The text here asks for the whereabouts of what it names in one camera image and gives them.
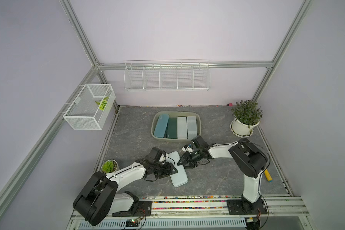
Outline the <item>translucent pencil case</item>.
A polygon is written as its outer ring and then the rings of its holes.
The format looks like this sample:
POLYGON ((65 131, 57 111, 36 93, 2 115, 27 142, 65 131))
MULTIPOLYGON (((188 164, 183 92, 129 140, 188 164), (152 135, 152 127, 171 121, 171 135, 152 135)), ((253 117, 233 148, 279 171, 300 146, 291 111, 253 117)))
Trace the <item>translucent pencil case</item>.
POLYGON ((198 135, 196 116, 187 117, 187 137, 189 140, 194 139, 198 135))
POLYGON ((187 140, 187 117, 177 118, 177 138, 179 140, 187 140))

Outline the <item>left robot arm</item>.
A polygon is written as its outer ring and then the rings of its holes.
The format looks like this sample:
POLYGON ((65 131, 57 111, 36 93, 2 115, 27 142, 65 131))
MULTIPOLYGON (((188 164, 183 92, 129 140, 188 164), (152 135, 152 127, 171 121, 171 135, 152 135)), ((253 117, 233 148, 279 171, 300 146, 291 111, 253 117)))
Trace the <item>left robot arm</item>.
POLYGON ((108 215, 147 216, 147 207, 129 191, 117 192, 134 181, 154 175, 162 179, 178 173, 175 163, 168 162, 167 153, 152 148, 145 157, 130 166, 111 173, 95 172, 73 202, 73 208, 92 226, 101 223, 108 215))

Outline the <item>large pale blue case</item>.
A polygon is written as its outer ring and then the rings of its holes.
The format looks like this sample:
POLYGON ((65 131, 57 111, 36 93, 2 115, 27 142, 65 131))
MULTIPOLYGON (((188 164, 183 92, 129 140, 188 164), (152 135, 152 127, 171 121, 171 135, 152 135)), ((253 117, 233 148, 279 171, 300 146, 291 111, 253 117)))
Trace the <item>large pale blue case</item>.
POLYGON ((188 182, 188 177, 187 177, 184 166, 177 165, 177 163, 180 160, 181 158, 177 151, 166 154, 166 161, 169 163, 172 163, 177 171, 176 173, 170 176, 174 187, 180 187, 182 185, 185 185, 188 182))

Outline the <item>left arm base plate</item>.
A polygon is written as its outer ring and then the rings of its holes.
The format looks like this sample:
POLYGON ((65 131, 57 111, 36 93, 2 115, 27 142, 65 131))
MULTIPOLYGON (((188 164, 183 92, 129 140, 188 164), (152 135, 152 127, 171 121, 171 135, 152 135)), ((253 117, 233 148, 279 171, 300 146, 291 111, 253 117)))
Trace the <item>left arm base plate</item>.
POLYGON ((152 211, 152 202, 139 199, 133 193, 125 191, 114 197, 109 213, 112 217, 149 217, 152 211))

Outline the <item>dark green pencil case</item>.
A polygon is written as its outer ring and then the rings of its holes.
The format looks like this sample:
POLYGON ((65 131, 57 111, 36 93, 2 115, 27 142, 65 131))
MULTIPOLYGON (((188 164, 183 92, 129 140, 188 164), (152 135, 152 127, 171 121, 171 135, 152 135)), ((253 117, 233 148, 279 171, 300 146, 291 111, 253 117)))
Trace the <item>dark green pencil case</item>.
POLYGON ((167 139, 177 139, 177 118, 176 117, 170 117, 167 123, 166 133, 165 137, 167 139))

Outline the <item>teal blue pencil case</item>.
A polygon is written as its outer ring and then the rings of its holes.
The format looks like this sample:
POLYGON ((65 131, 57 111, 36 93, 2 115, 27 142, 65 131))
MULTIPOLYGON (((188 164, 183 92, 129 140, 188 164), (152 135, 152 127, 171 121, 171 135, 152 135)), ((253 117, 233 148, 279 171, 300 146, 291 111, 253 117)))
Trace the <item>teal blue pencil case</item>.
POLYGON ((153 135, 157 138, 164 138, 169 121, 168 114, 161 114, 157 120, 153 135))

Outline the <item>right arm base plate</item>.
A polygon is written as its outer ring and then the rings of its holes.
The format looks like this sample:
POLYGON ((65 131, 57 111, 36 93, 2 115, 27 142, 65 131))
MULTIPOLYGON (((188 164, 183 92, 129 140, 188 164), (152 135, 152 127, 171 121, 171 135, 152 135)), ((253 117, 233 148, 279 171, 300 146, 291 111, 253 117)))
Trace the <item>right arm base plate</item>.
POLYGON ((267 206, 262 199, 251 203, 246 199, 227 200, 227 208, 230 215, 266 215, 268 214, 267 206))

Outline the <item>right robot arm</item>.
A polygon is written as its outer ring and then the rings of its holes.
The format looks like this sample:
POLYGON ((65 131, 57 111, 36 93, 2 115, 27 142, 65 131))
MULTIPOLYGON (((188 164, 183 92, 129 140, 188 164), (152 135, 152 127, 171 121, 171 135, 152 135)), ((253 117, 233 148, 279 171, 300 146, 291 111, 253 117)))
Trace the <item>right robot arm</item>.
POLYGON ((254 204, 260 199, 261 175, 270 162, 255 143, 241 138, 227 144, 207 144, 201 136, 197 136, 192 139, 191 145, 185 145, 182 150, 184 153, 177 164, 185 168, 195 168, 203 159, 208 163, 218 158, 233 159, 244 174, 243 201, 254 204))

